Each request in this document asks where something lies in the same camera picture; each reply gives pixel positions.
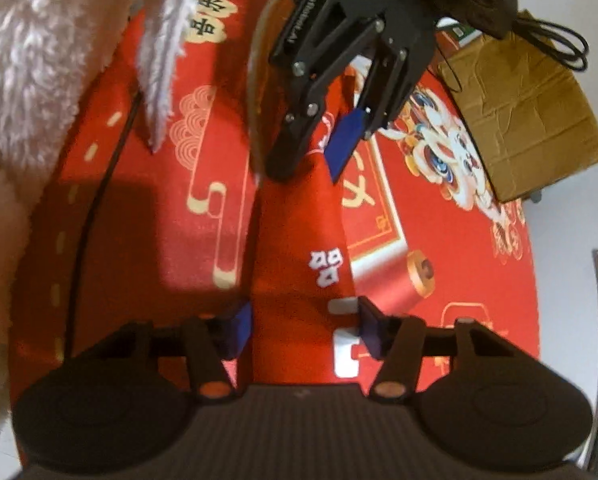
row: black cable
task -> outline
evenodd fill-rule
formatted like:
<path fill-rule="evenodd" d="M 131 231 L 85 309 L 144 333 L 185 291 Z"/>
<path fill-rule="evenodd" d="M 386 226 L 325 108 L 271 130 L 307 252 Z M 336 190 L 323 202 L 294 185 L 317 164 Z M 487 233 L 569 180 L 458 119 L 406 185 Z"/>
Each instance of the black cable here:
<path fill-rule="evenodd" d="M 455 72 L 454 67 L 450 64 L 450 61 L 448 60 L 448 58 L 445 56 L 445 54 L 439 48 L 439 43 L 437 43 L 437 50 L 439 51 L 439 54 L 441 54 L 441 57 L 444 59 L 445 64 L 448 65 L 448 68 L 450 69 L 450 72 L 453 73 L 453 76 L 455 77 L 455 81 L 457 82 L 457 86 L 459 88 L 458 89 L 451 88 L 450 85 L 444 79 L 442 79 L 441 77 L 439 77 L 438 74 L 435 74 L 434 72 L 432 72 L 432 70 L 430 69 L 430 66 L 428 66 L 428 68 L 426 70 L 428 71 L 428 73 L 431 76 L 433 76 L 437 81 L 439 81 L 444 87 L 446 87 L 451 92 L 454 92 L 454 93 L 461 93 L 461 92 L 463 92 L 464 91 L 464 85 L 461 84 L 461 80 L 459 79 L 459 76 L 457 75 L 457 72 Z"/>
<path fill-rule="evenodd" d="M 588 41 L 572 28 L 519 16 L 512 22 L 512 31 L 543 54 L 574 72 L 584 72 L 588 68 Z M 576 46 L 568 36 L 579 41 L 581 47 Z M 554 46 L 553 41 L 566 50 Z"/>
<path fill-rule="evenodd" d="M 124 151 L 125 142 L 128 140 L 128 136 L 130 136 L 132 125 L 134 124 L 134 120 L 137 117 L 137 113 L 139 112 L 139 108 L 141 106 L 142 101 L 143 94 L 141 94 L 141 91 L 138 91 L 132 99 L 130 113 L 128 113 L 128 118 L 127 120 L 125 120 L 124 127 L 121 130 L 121 134 L 119 135 L 119 140 L 116 142 L 114 152 L 112 152 L 112 155 L 110 156 L 110 161 L 108 162 L 106 173 L 104 173 L 103 177 L 101 178 L 101 182 L 99 183 L 99 186 L 96 189 L 95 196 L 92 199 L 92 203 L 90 203 L 88 214 L 86 215 L 86 219 L 83 222 L 83 227 L 81 228 L 79 244 L 77 245 L 77 253 L 74 257 L 74 267 L 72 268 L 72 281 L 70 283 L 68 311 L 66 313 L 65 333 L 63 341 L 64 361 L 67 361 L 72 357 L 72 351 L 74 349 L 75 323 L 77 317 L 77 302 L 79 301 L 79 291 L 81 286 L 81 272 L 83 270 L 83 262 L 86 256 L 86 249 L 88 247 L 90 232 L 92 231 L 92 226 L 96 219 L 96 213 L 98 211 L 98 208 L 106 193 L 106 189 L 108 189 L 108 184 L 112 179 L 114 168 L 116 168 L 116 165 L 119 162 L 119 158 L 121 158 L 121 153 Z"/>

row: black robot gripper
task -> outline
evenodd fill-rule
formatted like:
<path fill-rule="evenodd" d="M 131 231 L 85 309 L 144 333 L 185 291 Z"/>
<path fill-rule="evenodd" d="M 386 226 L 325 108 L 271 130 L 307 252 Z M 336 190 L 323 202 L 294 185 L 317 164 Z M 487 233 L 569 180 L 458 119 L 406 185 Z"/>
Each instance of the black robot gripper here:
<path fill-rule="evenodd" d="M 358 299 L 383 364 L 358 384 L 231 385 L 221 360 L 252 331 L 249 303 L 175 328 L 129 324 L 31 386 L 13 421 L 24 480 L 581 478 L 564 457 L 592 414 L 572 384 L 473 319 L 431 328 Z M 189 392 L 156 371 L 186 361 Z M 450 373 L 417 391 L 423 358 Z"/>

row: round black pad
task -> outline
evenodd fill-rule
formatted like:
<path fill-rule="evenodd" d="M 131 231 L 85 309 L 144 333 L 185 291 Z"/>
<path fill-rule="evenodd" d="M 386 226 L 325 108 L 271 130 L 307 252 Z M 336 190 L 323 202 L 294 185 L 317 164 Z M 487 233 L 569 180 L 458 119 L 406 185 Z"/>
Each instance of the round black pad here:
<path fill-rule="evenodd" d="M 143 462 L 172 443 L 187 402 L 157 373 L 128 360 L 74 360 L 29 388 L 13 413 L 32 462 L 99 473 Z"/>
<path fill-rule="evenodd" d="M 577 388 L 539 364 L 487 360 L 451 372 L 419 396 L 424 427 L 442 449 L 481 468 L 535 472 L 585 441 L 592 414 Z"/>

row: brown cardboard box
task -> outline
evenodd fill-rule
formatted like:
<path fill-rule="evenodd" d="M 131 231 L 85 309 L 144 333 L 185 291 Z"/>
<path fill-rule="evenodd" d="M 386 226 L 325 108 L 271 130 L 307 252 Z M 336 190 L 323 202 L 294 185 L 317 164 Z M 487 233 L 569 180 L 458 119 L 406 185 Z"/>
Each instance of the brown cardboard box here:
<path fill-rule="evenodd" d="M 526 41 L 482 36 L 450 64 L 454 93 L 500 202 L 598 162 L 598 122 L 572 73 Z M 457 83 L 446 64 L 439 72 Z"/>

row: white floor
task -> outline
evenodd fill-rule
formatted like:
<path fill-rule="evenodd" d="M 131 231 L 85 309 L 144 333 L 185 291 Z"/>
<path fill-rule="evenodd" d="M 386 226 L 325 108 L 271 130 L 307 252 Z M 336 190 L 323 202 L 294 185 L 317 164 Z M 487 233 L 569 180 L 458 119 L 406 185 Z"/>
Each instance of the white floor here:
<path fill-rule="evenodd" d="M 0 480 L 8 480 L 21 471 L 21 461 L 16 450 L 12 420 L 9 420 L 0 436 Z"/>

